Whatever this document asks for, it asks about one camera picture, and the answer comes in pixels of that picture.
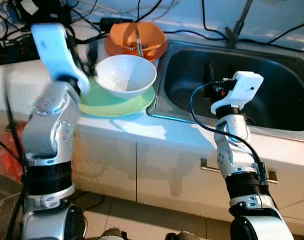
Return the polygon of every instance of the white countertop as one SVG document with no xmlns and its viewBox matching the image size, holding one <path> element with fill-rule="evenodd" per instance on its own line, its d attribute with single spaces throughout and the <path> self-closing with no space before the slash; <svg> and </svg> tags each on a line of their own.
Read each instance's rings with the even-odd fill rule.
<svg viewBox="0 0 304 240">
<path fill-rule="evenodd" d="M 104 40 L 99 44 L 99 59 L 107 57 Z M 0 109 L 3 103 L 3 72 L 0 66 Z M 32 104 L 50 81 L 47 70 L 40 60 L 8 65 L 10 100 L 13 111 L 27 119 Z M 89 131 L 102 137 L 120 138 L 133 142 L 160 145 L 215 157 L 214 135 L 196 124 L 157 118 L 146 111 L 122 117 L 95 117 L 83 115 L 78 121 L 82 131 Z M 268 159 L 304 166 L 304 142 L 252 134 L 251 145 L 262 160 Z"/>
</svg>

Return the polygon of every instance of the cabinet door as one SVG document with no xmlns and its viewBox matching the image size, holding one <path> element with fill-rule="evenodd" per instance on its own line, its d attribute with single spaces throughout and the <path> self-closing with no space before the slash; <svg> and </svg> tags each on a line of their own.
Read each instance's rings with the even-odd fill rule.
<svg viewBox="0 0 304 240">
<path fill-rule="evenodd" d="M 78 131 L 73 180 L 78 189 L 136 200 L 136 143 Z"/>
<path fill-rule="evenodd" d="M 270 192 L 291 231 L 304 235 L 304 166 L 265 161 L 276 169 L 277 184 L 269 184 Z"/>
<path fill-rule="evenodd" d="M 282 216 L 292 233 L 304 235 L 304 166 L 267 159 L 263 161 L 267 172 L 275 173 L 274 181 L 269 181 L 269 188 Z M 233 218 L 228 213 L 229 196 L 225 181 L 220 172 L 212 170 L 217 168 L 213 160 L 208 161 L 208 167 L 204 169 L 207 183 L 215 183 L 215 187 L 207 185 L 207 214 L 210 218 L 231 221 Z"/>
<path fill-rule="evenodd" d="M 206 175 L 201 171 L 200 157 L 138 143 L 138 202 L 206 217 Z"/>
</svg>

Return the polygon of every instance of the stainless steel sink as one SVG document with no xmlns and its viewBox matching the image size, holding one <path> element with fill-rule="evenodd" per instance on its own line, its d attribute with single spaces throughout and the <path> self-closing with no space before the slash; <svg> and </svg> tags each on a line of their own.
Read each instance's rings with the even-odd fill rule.
<svg viewBox="0 0 304 240">
<path fill-rule="evenodd" d="M 261 74 L 261 88 L 242 110 L 251 131 L 304 141 L 304 60 L 299 57 L 169 41 L 154 84 L 157 97 L 148 114 L 192 122 L 189 99 L 203 83 L 205 63 L 212 65 L 215 81 L 231 78 L 236 71 Z M 204 92 L 199 91 L 194 101 L 199 118 L 214 126 Z"/>
</svg>

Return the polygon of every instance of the cabinet handle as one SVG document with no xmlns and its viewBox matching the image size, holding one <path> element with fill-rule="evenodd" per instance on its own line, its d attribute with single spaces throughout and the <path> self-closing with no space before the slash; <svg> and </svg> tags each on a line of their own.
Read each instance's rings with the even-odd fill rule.
<svg viewBox="0 0 304 240">
<path fill-rule="evenodd" d="M 220 173 L 221 170 L 219 168 L 207 166 L 207 159 L 201 158 L 201 170 L 208 170 L 212 172 Z M 277 175 L 275 171 L 268 171 L 268 178 L 267 181 L 272 184 L 278 184 Z"/>
<path fill-rule="evenodd" d="M 206 158 L 201 158 L 201 170 L 209 170 L 209 171 L 217 172 L 217 173 L 221 172 L 221 170 L 219 168 L 207 166 Z"/>
</svg>

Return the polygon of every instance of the wire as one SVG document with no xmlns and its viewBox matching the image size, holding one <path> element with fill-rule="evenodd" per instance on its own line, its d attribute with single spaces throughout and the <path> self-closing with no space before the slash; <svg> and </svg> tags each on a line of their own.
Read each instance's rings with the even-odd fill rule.
<svg viewBox="0 0 304 240">
<path fill-rule="evenodd" d="M 10 218 L 8 224 L 7 224 L 5 240 L 13 240 L 12 232 L 13 232 L 13 228 L 14 228 L 14 224 L 15 224 L 15 220 L 16 220 L 18 211 L 19 211 L 19 209 L 21 207 L 21 204 L 23 203 L 23 200 L 24 200 L 24 191 L 25 190 L 24 190 L 24 185 L 23 185 L 21 193 L 18 196 L 18 199 L 15 203 L 11 218 Z"/>
<path fill-rule="evenodd" d="M 8 32 L 8 24 L 6 21 L 3 21 L 5 23 L 5 33 L 3 35 L 3 37 L 1 39 L 5 39 L 6 35 L 7 35 L 7 32 Z"/>
<path fill-rule="evenodd" d="M 80 3 L 80 1 L 77 1 L 76 4 L 74 4 L 73 6 L 68 5 L 68 7 L 73 9 L 73 8 L 77 7 L 79 3 Z"/>
<path fill-rule="evenodd" d="M 8 55 L 10 53 L 11 47 L 8 49 L 7 51 L 7 56 L 6 56 L 6 60 L 5 60 L 5 64 L 7 64 L 8 61 Z M 8 86 L 8 82 L 7 82 L 7 70 L 5 69 L 5 73 L 3 74 L 3 81 L 4 81 L 4 101 L 5 101 L 5 106 L 6 106 L 6 112 L 7 112 L 7 118 L 9 121 L 9 126 L 12 132 L 12 137 L 14 139 L 14 143 L 15 143 L 15 147 L 16 147 L 16 151 L 18 153 L 19 156 L 19 160 L 22 164 L 22 168 L 23 168 L 23 175 L 25 175 L 25 169 L 24 169 L 24 152 L 23 152 L 23 148 L 22 145 L 19 141 L 17 132 L 16 132 L 16 122 L 14 121 L 13 118 L 13 114 L 12 114 L 12 110 L 9 104 L 9 100 L 8 100 L 8 90 L 7 90 L 7 86 Z M 20 193 L 20 196 L 18 197 L 16 203 L 15 203 L 15 207 L 13 209 L 11 218 L 9 220 L 9 223 L 7 225 L 7 229 L 6 229 L 6 235 L 5 235 L 5 239 L 6 240 L 11 240 L 12 239 L 12 232 L 13 232 L 13 228 L 14 228 L 14 223 L 15 223 L 15 219 L 17 217 L 17 213 L 20 209 L 20 206 L 23 203 L 24 200 L 24 193 L 25 193 L 25 186 L 24 186 L 24 181 L 23 181 L 23 187 L 22 187 L 22 191 Z"/>
<path fill-rule="evenodd" d="M 5 64 L 7 64 L 7 60 L 8 60 L 8 55 L 10 53 L 11 48 L 8 49 L 7 51 L 7 56 L 6 56 L 6 60 L 5 60 Z M 5 102 L 5 106 L 6 106 L 6 112 L 7 112 L 7 118 L 9 121 L 9 126 L 12 132 L 12 136 L 13 136 L 13 140 L 14 140 L 14 144 L 16 147 L 16 151 L 18 153 L 18 158 L 21 162 L 21 164 L 23 164 L 23 159 L 24 159 L 24 152 L 23 152 L 23 147 L 20 143 L 20 140 L 18 138 L 17 135 L 17 131 L 16 131 L 16 122 L 13 118 L 13 113 L 11 110 L 11 106 L 9 103 L 9 99 L 8 99 L 8 82 L 7 82 L 7 70 L 5 70 L 6 72 L 4 73 L 4 102 Z"/>
<path fill-rule="evenodd" d="M 207 36 L 204 36 L 198 32 L 195 32 L 195 31 L 189 31 L 189 30 L 177 30 L 177 31 L 165 31 L 164 32 L 165 34 L 176 34 L 176 33 L 191 33 L 191 34 L 196 34 L 200 37 L 203 37 L 207 40 L 211 40 L 211 41 L 221 41 L 221 40 L 224 40 L 223 38 L 210 38 L 210 37 L 207 37 Z"/>
<path fill-rule="evenodd" d="M 14 27 L 15 29 L 19 30 L 19 28 L 17 26 L 15 26 L 13 23 L 11 23 L 9 20 L 7 20 L 6 18 L 2 17 L 2 15 L 0 14 L 0 18 L 5 22 L 10 24 L 12 27 Z"/>
<path fill-rule="evenodd" d="M 96 41 L 96 40 L 99 40 L 99 39 L 103 39 L 103 38 L 106 38 L 108 35 L 108 32 L 103 32 L 102 34 L 99 34 L 97 36 L 93 36 L 93 37 L 90 37 L 88 39 L 85 39 L 85 40 L 80 40 L 80 39 L 75 39 L 75 43 L 76 44 L 89 44 L 93 41 Z"/>
<path fill-rule="evenodd" d="M 296 49 L 296 48 L 292 48 L 292 47 L 287 47 L 287 46 L 281 46 L 281 45 L 277 45 L 277 44 L 260 42 L 260 41 L 247 39 L 247 38 L 242 38 L 242 39 L 239 39 L 238 41 L 239 42 L 244 42 L 244 43 L 258 44 L 258 45 L 262 45 L 262 46 L 272 46 L 272 47 L 276 47 L 276 48 L 280 48 L 280 49 L 295 51 L 295 52 L 298 52 L 298 53 L 304 53 L 304 50 L 300 50 L 300 49 Z"/>
<path fill-rule="evenodd" d="M 82 197 L 88 193 L 89 193 L 88 191 L 84 191 L 84 192 L 80 193 L 79 195 L 75 196 L 74 198 L 72 198 L 72 201 L 79 199 L 80 197 Z"/>
<path fill-rule="evenodd" d="M 24 37 L 30 37 L 31 34 L 30 33 L 27 33 L 27 34 L 23 34 L 23 35 L 20 35 L 20 36 L 17 36 L 15 38 L 12 38 L 12 39 L 9 39 L 9 40 L 5 40 L 4 42 L 9 45 L 9 44 L 14 44 L 15 42 L 18 41 L 18 39 L 20 38 L 24 38 Z"/>
<path fill-rule="evenodd" d="M 294 31 L 294 30 L 296 30 L 296 29 L 300 29 L 300 28 L 302 28 L 303 26 L 304 26 L 304 23 L 302 23 L 302 24 L 300 24 L 300 25 L 298 25 L 298 26 L 296 26 L 296 27 L 293 27 L 293 28 L 287 30 L 286 32 L 280 34 L 280 35 L 277 36 L 276 38 L 274 38 L 274 39 L 268 41 L 266 44 L 271 44 L 271 43 L 275 42 L 276 40 L 280 39 L 282 36 L 284 36 L 284 35 L 286 35 L 286 34 L 292 32 L 292 31 Z"/>
<path fill-rule="evenodd" d="M 138 0 L 138 3 L 137 3 L 137 19 L 136 19 L 137 22 L 140 19 L 140 3 L 141 3 L 141 0 Z"/>
<path fill-rule="evenodd" d="M 93 12 L 96 4 L 97 4 L 97 0 L 95 0 L 95 3 L 93 4 L 93 7 L 92 7 L 91 11 L 88 14 L 86 14 L 84 17 L 89 16 Z"/>
<path fill-rule="evenodd" d="M 207 31 L 209 31 L 209 32 L 217 33 L 217 34 L 219 34 L 220 36 L 222 36 L 223 39 L 226 40 L 227 37 L 226 37 L 224 34 L 222 34 L 220 31 L 213 30 L 213 29 L 209 29 L 209 28 L 206 27 L 206 23 L 205 23 L 205 3 L 204 3 L 204 0 L 202 0 L 202 12 L 203 12 L 202 17 L 203 17 L 203 26 L 204 26 L 204 29 L 207 30 Z M 209 38 L 209 37 L 206 38 L 206 39 L 208 39 L 208 40 L 221 40 L 220 38 L 217 39 L 217 38 Z"/>
<path fill-rule="evenodd" d="M 193 108 L 193 99 L 194 99 L 195 93 L 196 93 L 198 90 L 200 90 L 200 89 L 202 89 L 202 88 L 204 88 L 204 87 L 206 87 L 206 86 L 208 86 L 208 85 L 212 85 L 212 84 L 214 84 L 214 83 L 215 83 L 214 81 L 205 83 L 205 84 L 203 84 L 203 85 L 198 86 L 198 87 L 193 91 L 193 93 L 192 93 L 192 95 L 191 95 L 191 98 L 190 98 L 190 111 L 191 111 L 191 114 L 192 114 L 192 116 L 193 116 L 193 119 L 195 120 L 195 122 L 196 122 L 198 125 L 200 125 L 202 128 L 204 128 L 204 129 L 207 130 L 207 131 L 210 131 L 210 132 L 213 132 L 213 133 L 217 133 L 217 134 L 221 134 L 221 135 L 225 135 L 225 136 L 228 136 L 228 137 L 230 137 L 230 138 L 234 138 L 234 139 L 236 139 L 236 140 L 242 142 L 242 143 L 243 143 L 245 146 L 247 146 L 247 147 L 249 148 L 249 150 L 252 152 L 253 157 L 254 157 L 254 160 L 255 160 L 255 163 L 257 163 L 257 164 L 258 164 L 258 163 L 261 163 L 260 157 L 258 156 L 257 152 L 256 152 L 256 151 L 254 150 L 254 148 L 253 148 L 248 142 L 246 142 L 244 139 L 242 139 L 241 137 L 236 136 L 236 135 L 234 135 L 234 134 L 231 134 L 231 133 L 229 133 L 229 132 L 220 131 L 220 130 L 217 130 L 217 129 L 210 128 L 210 127 L 204 125 L 203 123 L 201 123 L 201 122 L 198 120 L 198 118 L 196 117 L 195 112 L 194 112 L 194 108 Z"/>
<path fill-rule="evenodd" d="M 101 30 L 95 26 L 91 21 L 87 20 L 85 17 L 83 17 L 82 14 L 80 14 L 77 10 L 70 8 L 71 11 L 75 12 L 77 15 L 79 15 L 84 21 L 86 21 L 89 25 L 91 25 L 93 28 L 95 28 L 99 33 L 101 33 Z"/>
<path fill-rule="evenodd" d="M 180 1 L 175 2 L 175 0 L 172 0 L 171 5 L 166 9 L 165 12 L 163 12 L 161 15 L 153 18 L 152 20 L 157 20 L 162 18 L 163 16 L 165 16 L 172 8 L 174 8 L 175 6 L 177 6 L 180 3 Z"/>
<path fill-rule="evenodd" d="M 90 210 L 90 209 L 92 209 L 92 208 L 94 208 L 94 207 L 97 207 L 97 206 L 101 205 L 101 204 L 104 202 L 104 200 L 105 200 L 105 195 L 103 195 L 103 198 L 102 198 L 102 200 L 101 200 L 99 203 L 97 203 L 97 204 L 95 204 L 95 205 L 93 205 L 93 206 L 90 206 L 90 207 L 87 207 L 87 208 L 83 209 L 82 212 L 84 213 L 84 212 L 86 212 L 86 211 L 88 211 L 88 210 Z"/>
<path fill-rule="evenodd" d="M 0 146 L 1 146 L 2 148 L 4 148 L 5 150 L 7 150 L 8 153 L 11 154 L 11 155 L 20 163 L 20 160 L 18 159 L 17 155 L 16 155 L 8 146 L 6 146 L 6 145 L 5 145 L 4 143 L 2 143 L 1 141 L 0 141 Z"/>
<path fill-rule="evenodd" d="M 173 4 L 170 4 L 170 5 L 160 5 L 158 6 L 159 9 L 172 9 L 174 7 L 176 7 L 179 3 L 181 3 L 182 0 L 176 0 Z M 84 4 L 88 4 L 88 5 L 92 5 L 91 2 L 88 2 L 88 1 L 85 1 L 85 0 L 80 0 L 79 1 L 80 3 L 84 3 Z M 129 12 L 133 12 L 133 11 L 137 11 L 137 7 L 133 7 L 133 8 L 130 8 L 130 9 L 127 9 L 127 10 L 124 10 L 124 11 L 119 11 L 117 9 L 114 9 L 114 8 L 111 8 L 111 7 L 107 7 L 107 6 L 104 6 L 102 4 L 96 4 L 96 7 L 98 8 L 101 8 L 105 11 L 109 11 L 110 13 L 113 13 L 113 14 L 128 14 L 132 17 L 135 17 L 137 18 L 137 14 L 136 15 L 132 15 L 132 14 L 129 14 Z M 140 9 L 150 9 L 150 6 L 140 6 Z"/>
<path fill-rule="evenodd" d="M 12 35 L 12 34 L 15 34 L 15 33 L 17 33 L 17 32 L 20 32 L 20 30 L 17 30 L 17 29 L 16 29 L 16 30 L 14 30 L 14 31 L 11 31 L 11 32 L 5 34 L 5 35 L 4 35 L 4 39 L 7 39 L 8 36 L 10 36 L 10 35 Z"/>
<path fill-rule="evenodd" d="M 136 20 L 136 22 L 139 22 L 139 21 L 141 21 L 143 18 L 149 16 L 149 15 L 158 7 L 158 5 L 161 4 L 162 1 L 163 1 L 163 0 L 159 0 L 159 1 L 152 7 L 152 9 L 151 9 L 150 11 L 148 11 L 148 12 L 147 12 L 146 14 L 144 14 L 143 16 L 139 17 L 139 18 Z"/>
</svg>

